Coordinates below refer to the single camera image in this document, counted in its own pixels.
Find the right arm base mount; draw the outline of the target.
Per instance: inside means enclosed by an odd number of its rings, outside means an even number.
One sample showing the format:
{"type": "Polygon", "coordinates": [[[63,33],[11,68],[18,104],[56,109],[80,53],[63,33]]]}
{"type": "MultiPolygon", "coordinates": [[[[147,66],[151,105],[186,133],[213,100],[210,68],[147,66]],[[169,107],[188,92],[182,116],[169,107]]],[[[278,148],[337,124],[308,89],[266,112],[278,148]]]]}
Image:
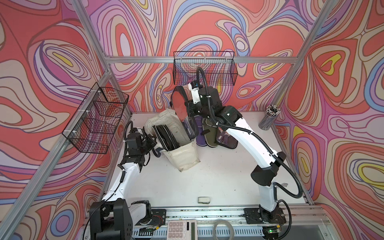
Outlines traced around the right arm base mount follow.
{"type": "Polygon", "coordinates": [[[287,223],[283,209],[279,206],[272,212],[268,212],[263,208],[245,208],[244,217],[247,224],[284,225],[287,223]]]}

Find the purple paddle case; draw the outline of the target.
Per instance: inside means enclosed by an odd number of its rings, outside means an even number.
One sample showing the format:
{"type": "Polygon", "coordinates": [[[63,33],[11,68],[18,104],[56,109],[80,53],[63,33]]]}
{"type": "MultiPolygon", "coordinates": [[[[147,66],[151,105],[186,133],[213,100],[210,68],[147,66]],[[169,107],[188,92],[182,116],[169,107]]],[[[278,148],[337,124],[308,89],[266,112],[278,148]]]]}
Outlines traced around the purple paddle case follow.
{"type": "Polygon", "coordinates": [[[208,144],[206,142],[205,136],[203,134],[203,119],[201,116],[195,116],[195,120],[198,127],[198,135],[196,137],[197,145],[200,147],[207,147],[208,144]]]}

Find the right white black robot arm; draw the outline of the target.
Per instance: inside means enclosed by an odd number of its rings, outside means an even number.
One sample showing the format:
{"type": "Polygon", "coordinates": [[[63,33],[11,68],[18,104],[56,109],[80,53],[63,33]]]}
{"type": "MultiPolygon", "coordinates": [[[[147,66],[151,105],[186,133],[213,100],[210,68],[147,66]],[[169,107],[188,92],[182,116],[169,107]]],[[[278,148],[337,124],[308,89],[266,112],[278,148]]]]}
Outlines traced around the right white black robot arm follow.
{"type": "Polygon", "coordinates": [[[263,222],[274,223],[282,211],[279,206],[282,200],[277,198],[277,189],[295,199],[303,196],[299,178],[284,162],[286,155],[273,150],[257,135],[235,107],[224,106],[217,89],[204,87],[199,83],[189,84],[188,89],[192,99],[186,100],[182,105],[187,117],[193,120],[196,116],[201,116],[209,120],[215,127],[235,138],[255,159],[257,166],[251,172],[251,178],[258,184],[261,195],[259,216],[263,222]],[[274,179],[281,167],[286,169],[296,182],[298,187],[296,194],[275,182],[274,179]]]}

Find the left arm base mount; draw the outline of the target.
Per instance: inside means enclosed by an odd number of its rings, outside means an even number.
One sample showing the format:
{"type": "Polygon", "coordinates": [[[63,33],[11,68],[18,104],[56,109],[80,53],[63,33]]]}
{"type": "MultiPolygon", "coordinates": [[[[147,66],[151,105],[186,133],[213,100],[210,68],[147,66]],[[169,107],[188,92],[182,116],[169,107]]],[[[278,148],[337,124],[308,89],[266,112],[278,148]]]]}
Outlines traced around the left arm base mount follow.
{"type": "Polygon", "coordinates": [[[152,218],[150,220],[140,220],[136,224],[136,227],[161,227],[166,223],[166,216],[166,209],[154,209],[152,210],[152,218]]]}

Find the olive green paddle case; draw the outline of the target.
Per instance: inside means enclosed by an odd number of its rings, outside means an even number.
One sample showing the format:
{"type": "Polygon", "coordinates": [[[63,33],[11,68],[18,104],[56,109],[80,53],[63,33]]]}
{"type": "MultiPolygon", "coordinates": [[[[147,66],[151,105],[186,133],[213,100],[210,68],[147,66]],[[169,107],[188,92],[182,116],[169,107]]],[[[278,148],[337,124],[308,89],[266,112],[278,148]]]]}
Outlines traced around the olive green paddle case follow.
{"type": "Polygon", "coordinates": [[[210,148],[216,148],[218,146],[216,142],[217,128],[214,127],[214,124],[210,119],[203,118],[203,136],[205,137],[206,143],[210,148]]]}

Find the beige canvas tote bag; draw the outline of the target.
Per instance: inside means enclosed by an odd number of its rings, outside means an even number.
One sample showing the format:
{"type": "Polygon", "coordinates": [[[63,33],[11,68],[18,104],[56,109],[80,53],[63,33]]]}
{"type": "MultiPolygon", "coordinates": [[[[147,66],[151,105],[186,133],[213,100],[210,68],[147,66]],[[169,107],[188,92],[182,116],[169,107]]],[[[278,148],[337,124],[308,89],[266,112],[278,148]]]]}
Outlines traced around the beige canvas tote bag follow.
{"type": "Polygon", "coordinates": [[[155,153],[167,157],[180,172],[200,163],[196,141],[189,138],[174,110],[166,109],[148,119],[145,131],[157,138],[155,153]]]}

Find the clear red paddle case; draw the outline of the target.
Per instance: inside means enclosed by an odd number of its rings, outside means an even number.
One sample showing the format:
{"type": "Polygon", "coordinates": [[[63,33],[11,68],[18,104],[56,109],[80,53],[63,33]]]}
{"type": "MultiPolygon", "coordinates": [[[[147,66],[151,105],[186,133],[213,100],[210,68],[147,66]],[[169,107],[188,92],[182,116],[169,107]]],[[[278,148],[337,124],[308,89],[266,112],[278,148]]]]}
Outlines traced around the clear red paddle case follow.
{"type": "Polygon", "coordinates": [[[194,116],[189,116],[188,100],[185,89],[182,86],[176,86],[171,95],[171,107],[174,109],[177,117],[182,123],[187,136],[190,140],[197,137],[199,130],[194,116]]]}
{"type": "Polygon", "coordinates": [[[228,149],[236,149],[238,146],[238,141],[221,128],[217,129],[216,143],[228,149]]]}

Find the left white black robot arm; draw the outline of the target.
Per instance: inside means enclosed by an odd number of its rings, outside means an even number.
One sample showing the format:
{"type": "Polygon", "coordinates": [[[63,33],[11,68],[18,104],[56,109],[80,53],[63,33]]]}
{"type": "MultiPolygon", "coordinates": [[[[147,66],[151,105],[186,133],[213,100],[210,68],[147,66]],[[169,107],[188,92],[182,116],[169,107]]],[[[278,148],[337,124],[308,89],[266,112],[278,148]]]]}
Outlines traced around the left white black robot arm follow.
{"type": "Polygon", "coordinates": [[[84,240],[130,240],[135,225],[147,225],[153,214],[149,201],[127,202],[135,179],[150,160],[156,145],[153,137],[144,129],[125,131],[124,155],[118,164],[120,173],[101,201],[93,203],[84,231],[84,240]]]}

